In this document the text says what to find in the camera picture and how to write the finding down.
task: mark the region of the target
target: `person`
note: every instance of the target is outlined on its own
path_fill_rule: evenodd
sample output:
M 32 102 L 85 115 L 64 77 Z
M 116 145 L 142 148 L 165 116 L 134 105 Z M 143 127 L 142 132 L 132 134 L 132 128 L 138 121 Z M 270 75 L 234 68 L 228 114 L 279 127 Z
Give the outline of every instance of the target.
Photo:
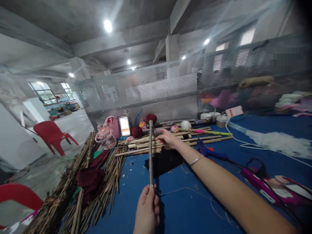
M 297 233 L 298 230 L 237 177 L 188 146 L 165 129 L 156 140 L 177 150 L 204 185 L 235 217 L 248 234 Z M 134 234 L 153 234 L 159 224 L 156 185 L 147 185 L 139 197 Z

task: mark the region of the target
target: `concrete ceiling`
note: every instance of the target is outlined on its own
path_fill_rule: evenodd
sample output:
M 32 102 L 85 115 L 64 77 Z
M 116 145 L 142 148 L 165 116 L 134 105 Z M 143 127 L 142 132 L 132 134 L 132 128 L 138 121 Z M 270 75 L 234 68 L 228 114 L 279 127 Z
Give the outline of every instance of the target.
M 94 56 L 105 64 L 114 63 L 117 61 L 132 59 L 141 55 L 153 54 L 157 47 L 158 41 L 149 42 L 141 45 L 128 47 L 121 50 L 115 50 L 108 53 L 103 53 Z
M 115 32 L 166 19 L 176 0 L 2 0 L 0 5 L 73 44 L 105 36 L 104 19 Z
M 41 70 L 49 77 L 71 72 L 74 56 L 94 73 L 130 69 L 127 59 L 148 66 L 165 55 L 168 32 L 180 33 L 182 55 L 195 55 L 207 37 L 224 37 L 276 1 L 2 0 L 0 63 L 15 74 Z M 112 33 L 104 19 L 112 21 Z

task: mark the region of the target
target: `window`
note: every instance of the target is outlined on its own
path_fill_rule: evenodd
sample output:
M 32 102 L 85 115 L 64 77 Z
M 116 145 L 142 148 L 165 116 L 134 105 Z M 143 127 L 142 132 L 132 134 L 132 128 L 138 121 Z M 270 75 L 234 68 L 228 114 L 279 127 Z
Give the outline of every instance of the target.
M 219 51 L 219 50 L 224 50 L 228 48 L 228 42 L 223 43 L 222 45 L 219 45 L 215 50 Z M 219 71 L 220 67 L 221 67 L 221 62 L 222 62 L 222 58 L 223 58 L 223 54 L 219 54 L 216 55 L 216 57 L 214 58 L 214 68 L 213 71 Z
M 50 87 L 47 83 L 43 82 L 28 82 L 29 86 L 35 92 L 35 94 L 42 100 L 45 104 L 57 103 Z
M 251 28 L 248 31 L 244 32 L 241 36 L 240 40 L 240 46 L 250 44 L 253 41 L 254 38 L 254 32 L 256 28 Z M 240 50 L 237 58 L 236 58 L 236 67 L 244 66 L 246 63 L 246 60 L 248 58 L 249 49 L 242 49 Z
M 255 30 L 256 28 L 251 28 L 242 34 L 240 46 L 250 44 L 253 41 Z
M 61 84 L 62 84 L 62 86 L 63 86 L 63 88 L 65 90 L 65 93 L 69 97 L 69 100 L 70 101 L 75 100 L 74 95 L 72 94 L 72 91 L 71 91 L 71 88 L 69 87 L 69 85 L 67 83 L 61 83 Z

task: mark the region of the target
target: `concrete floor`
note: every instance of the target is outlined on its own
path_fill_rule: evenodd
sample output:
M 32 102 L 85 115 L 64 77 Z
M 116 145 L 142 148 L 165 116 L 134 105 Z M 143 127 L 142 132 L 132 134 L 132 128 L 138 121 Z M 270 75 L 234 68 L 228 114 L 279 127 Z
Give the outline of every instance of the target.
M 24 184 L 31 188 L 42 200 L 45 200 L 48 191 L 52 191 L 57 186 L 62 172 L 72 163 L 72 160 L 64 162 L 60 162 L 60 160 L 73 158 L 79 153 L 86 138 L 93 131 L 93 127 L 84 109 L 73 112 L 71 115 L 63 115 L 61 118 L 55 120 L 55 123 L 62 132 L 69 133 L 79 145 L 75 143 L 68 144 L 67 141 L 63 140 L 61 146 L 65 152 L 65 156 L 61 157 L 56 150 L 56 155 L 53 155 L 39 136 L 27 131 L 31 137 L 38 141 L 39 146 L 45 149 L 46 154 L 26 167 L 25 169 L 30 170 L 29 173 L 15 181 L 15 183 Z M 22 171 L 16 174 L 14 178 L 19 178 L 24 174 L 25 172 Z M 0 203 L 0 210 L 0 225 L 5 226 L 11 226 L 16 222 L 20 222 L 26 216 L 33 213 L 33 210 L 13 201 Z

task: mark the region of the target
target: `red plastic chair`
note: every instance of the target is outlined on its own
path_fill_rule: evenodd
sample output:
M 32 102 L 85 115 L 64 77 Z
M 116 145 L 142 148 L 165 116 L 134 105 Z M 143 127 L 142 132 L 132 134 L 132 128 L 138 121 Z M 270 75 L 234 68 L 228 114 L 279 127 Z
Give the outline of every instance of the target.
M 66 141 L 71 144 L 69 138 L 76 144 L 79 145 L 74 138 L 68 133 L 63 133 L 60 128 L 56 125 L 56 123 L 52 121 L 44 121 L 36 124 L 33 129 L 35 132 L 43 139 L 49 149 L 55 154 L 52 146 L 59 152 L 61 156 L 64 156 L 65 153 L 61 147 L 61 141 L 66 139 Z
M 0 203 L 8 200 L 16 201 L 34 211 L 40 210 L 43 205 L 43 200 L 30 188 L 22 184 L 0 185 Z

